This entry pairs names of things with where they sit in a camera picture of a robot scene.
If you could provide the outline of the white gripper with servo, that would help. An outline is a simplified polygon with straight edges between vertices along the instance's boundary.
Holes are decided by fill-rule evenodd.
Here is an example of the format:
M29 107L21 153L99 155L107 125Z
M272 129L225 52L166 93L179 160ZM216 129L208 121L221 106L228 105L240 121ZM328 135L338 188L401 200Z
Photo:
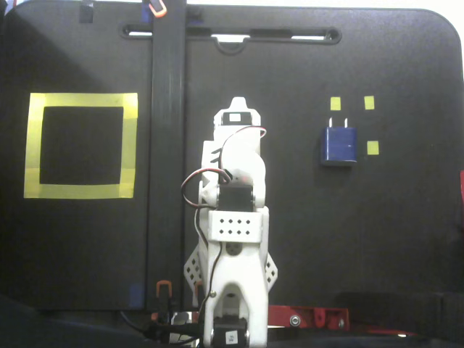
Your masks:
M227 138L247 126L261 126L261 116L257 110L248 108L242 96L233 97L228 108L221 109L213 117L213 138Z

